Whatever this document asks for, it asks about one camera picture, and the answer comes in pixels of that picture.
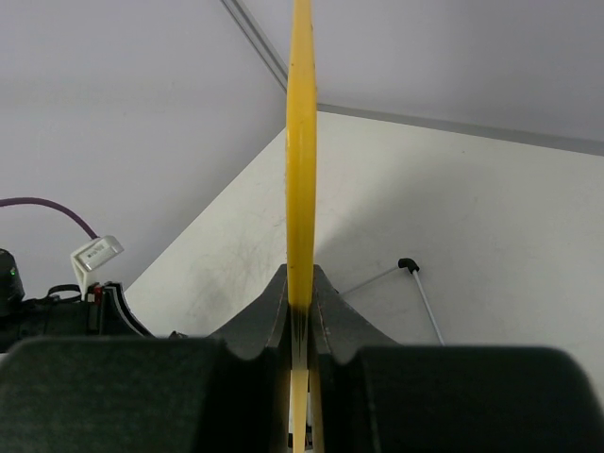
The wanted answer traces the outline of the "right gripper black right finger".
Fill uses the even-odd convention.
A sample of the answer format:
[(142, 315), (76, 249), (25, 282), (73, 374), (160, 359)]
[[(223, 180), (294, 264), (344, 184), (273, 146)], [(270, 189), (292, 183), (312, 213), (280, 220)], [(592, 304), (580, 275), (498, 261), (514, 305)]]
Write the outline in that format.
[(548, 347), (398, 344), (314, 272), (309, 320), (318, 452), (599, 452), (603, 412)]

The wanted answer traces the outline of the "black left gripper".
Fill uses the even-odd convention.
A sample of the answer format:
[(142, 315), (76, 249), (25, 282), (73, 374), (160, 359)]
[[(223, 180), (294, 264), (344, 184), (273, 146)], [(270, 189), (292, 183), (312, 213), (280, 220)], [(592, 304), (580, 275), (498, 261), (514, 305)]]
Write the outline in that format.
[(101, 303), (83, 299), (76, 284), (51, 287), (42, 298), (25, 299), (21, 283), (1, 283), (1, 351), (39, 336), (140, 336), (153, 334), (134, 316), (121, 283), (100, 287)]

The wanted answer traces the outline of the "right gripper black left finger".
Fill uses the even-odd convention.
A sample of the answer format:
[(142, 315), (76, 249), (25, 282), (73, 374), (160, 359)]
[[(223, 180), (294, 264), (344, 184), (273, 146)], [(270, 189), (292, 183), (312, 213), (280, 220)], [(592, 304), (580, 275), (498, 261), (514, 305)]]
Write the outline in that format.
[(288, 446), (284, 268), (207, 336), (38, 337), (3, 354), (5, 452), (283, 452)]

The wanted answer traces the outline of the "yellow framed whiteboard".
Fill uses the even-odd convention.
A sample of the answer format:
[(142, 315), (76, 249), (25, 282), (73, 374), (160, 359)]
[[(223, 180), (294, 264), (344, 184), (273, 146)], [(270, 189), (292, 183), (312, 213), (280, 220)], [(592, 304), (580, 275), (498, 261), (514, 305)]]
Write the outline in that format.
[(294, 2), (286, 108), (287, 289), (292, 333), (293, 451), (306, 442), (308, 319), (316, 209), (317, 100), (311, 1)]

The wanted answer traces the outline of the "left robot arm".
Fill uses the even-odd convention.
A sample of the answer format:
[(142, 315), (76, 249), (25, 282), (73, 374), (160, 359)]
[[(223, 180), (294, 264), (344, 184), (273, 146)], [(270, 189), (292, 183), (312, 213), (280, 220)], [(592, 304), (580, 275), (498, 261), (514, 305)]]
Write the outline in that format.
[(25, 297), (15, 258), (1, 251), (1, 352), (38, 337), (141, 336), (152, 333), (132, 314), (123, 286), (57, 285), (41, 298)]

